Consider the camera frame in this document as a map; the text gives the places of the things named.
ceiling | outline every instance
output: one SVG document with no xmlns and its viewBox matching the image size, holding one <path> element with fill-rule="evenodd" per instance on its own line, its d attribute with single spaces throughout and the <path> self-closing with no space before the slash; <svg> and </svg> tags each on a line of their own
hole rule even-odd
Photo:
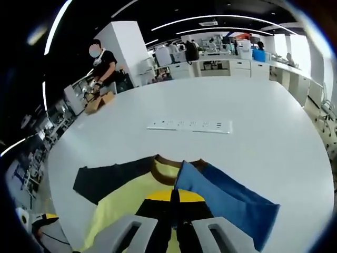
<svg viewBox="0 0 337 253">
<path fill-rule="evenodd" d="M 213 20 L 203 18 L 185 21 L 151 31 L 157 26 L 194 16 L 234 14 L 274 23 L 296 21 L 288 11 L 279 6 L 283 2 L 281 0 L 209 0 L 199 4 L 195 0 L 138 0 L 114 18 L 111 18 L 112 15 L 130 0 L 73 0 L 57 27 L 50 52 L 44 56 L 49 30 L 63 2 L 24 1 L 15 16 L 10 11 L 17 10 L 15 3 L 9 3 L 12 8 L 8 8 L 8 17 L 3 21 L 8 24 L 3 33 L 10 39 L 7 41 L 8 48 L 15 50 L 3 52 L 3 57 L 8 59 L 8 68 L 2 73 L 0 101 L 3 104 L 0 104 L 0 120 L 6 119 L 7 124 L 0 129 L 2 135 L 5 135 L 0 136 L 0 139 L 8 138 L 6 132 L 17 128 L 24 114 L 42 104 L 43 81 L 46 81 L 47 104 L 50 106 L 61 98 L 66 86 L 91 69 L 92 58 L 88 54 L 88 47 L 93 37 L 111 21 L 137 21 L 145 42 L 177 38 L 177 32 L 201 28 L 199 22 Z M 217 17 L 215 20 L 219 26 L 255 30 L 268 26 L 241 18 Z M 36 44 L 27 45 L 29 34 L 41 26 L 47 28 L 47 32 Z M 18 101 L 25 106 L 17 106 Z"/>
</svg>

white cabinet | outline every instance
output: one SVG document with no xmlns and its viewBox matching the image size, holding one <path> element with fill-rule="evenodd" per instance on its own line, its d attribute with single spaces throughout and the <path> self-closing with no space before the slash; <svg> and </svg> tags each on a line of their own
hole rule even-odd
<svg viewBox="0 0 337 253">
<path fill-rule="evenodd" d="M 310 79 L 291 73 L 289 92 L 294 96 L 301 106 L 305 105 L 309 92 L 309 85 Z"/>
<path fill-rule="evenodd" d="M 183 79 L 194 77 L 193 66 L 187 62 L 172 64 L 170 66 L 170 73 L 173 79 Z"/>
<path fill-rule="evenodd" d="M 247 60 L 230 60 L 231 76 L 251 77 L 251 62 Z"/>
<path fill-rule="evenodd" d="M 269 80 L 269 64 L 252 61 L 251 75 L 255 79 Z"/>
</svg>

floor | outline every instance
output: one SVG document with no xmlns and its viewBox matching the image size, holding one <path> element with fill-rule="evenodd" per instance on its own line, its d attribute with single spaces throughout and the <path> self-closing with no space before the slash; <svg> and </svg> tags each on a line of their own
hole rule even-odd
<svg viewBox="0 0 337 253">
<path fill-rule="evenodd" d="M 336 134 L 332 134 L 330 137 L 328 132 L 325 131 L 322 132 L 323 124 L 321 121 L 315 122 L 315 118 L 317 115 L 319 115 L 320 110 L 316 107 L 316 105 L 308 98 L 307 102 L 304 106 L 304 110 L 312 120 L 313 124 L 315 125 L 318 133 L 320 134 L 322 141 L 324 145 L 331 144 L 333 142 L 337 142 L 337 136 Z M 332 172 L 334 177 L 334 186 L 335 189 L 337 189 L 337 159 L 331 162 L 332 166 Z M 335 194 L 335 208 L 334 211 L 337 210 L 337 194 Z M 48 171 L 45 171 L 44 178 L 41 182 L 38 194 L 37 194 L 37 200 L 35 201 L 33 205 L 33 211 L 35 213 L 55 213 L 55 209 L 53 206 L 51 193 L 50 193 L 50 187 L 49 187 L 49 181 L 48 181 Z M 56 222 L 52 225 L 46 226 L 43 228 L 43 232 L 62 241 L 67 243 L 67 239 L 65 238 L 61 225 Z M 43 235 L 42 242 L 45 244 L 45 246 L 52 252 L 52 253 L 71 253 L 72 249 L 69 245 L 66 245 L 64 243 L 61 243 L 57 240 L 51 239 L 46 235 Z"/>
</svg>

chair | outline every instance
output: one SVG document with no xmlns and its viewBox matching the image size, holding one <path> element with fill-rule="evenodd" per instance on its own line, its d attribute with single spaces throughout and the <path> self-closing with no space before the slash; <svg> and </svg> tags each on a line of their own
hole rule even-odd
<svg viewBox="0 0 337 253">
<path fill-rule="evenodd" d="M 335 106 L 331 103 L 330 100 L 328 100 L 328 97 L 326 95 L 326 85 L 323 82 L 323 89 L 322 89 L 322 102 L 320 104 L 320 115 L 315 119 L 317 122 L 318 120 L 323 121 L 323 129 L 322 132 L 325 132 L 325 128 L 329 130 L 329 137 L 331 137 L 331 133 L 336 133 L 336 127 L 334 126 L 333 129 L 331 129 L 331 126 L 328 124 L 328 122 L 331 120 L 333 122 L 336 121 L 336 114 L 334 113 Z"/>
</svg>

black shirt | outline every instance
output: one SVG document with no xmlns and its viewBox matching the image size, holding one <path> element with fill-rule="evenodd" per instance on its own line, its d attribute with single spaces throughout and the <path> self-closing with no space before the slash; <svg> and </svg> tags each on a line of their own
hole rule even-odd
<svg viewBox="0 0 337 253">
<path fill-rule="evenodd" d="M 104 51 L 102 58 L 101 58 L 102 62 L 97 65 L 96 67 L 94 67 L 94 71 L 93 71 L 93 76 L 98 76 L 98 77 L 102 77 L 105 72 L 109 69 L 110 67 L 110 63 L 114 62 L 115 64 L 117 64 L 117 60 L 114 56 L 114 54 L 108 50 Z M 114 81 L 114 76 L 116 74 L 116 71 L 114 71 L 104 82 L 104 85 L 109 85 Z"/>
</svg>

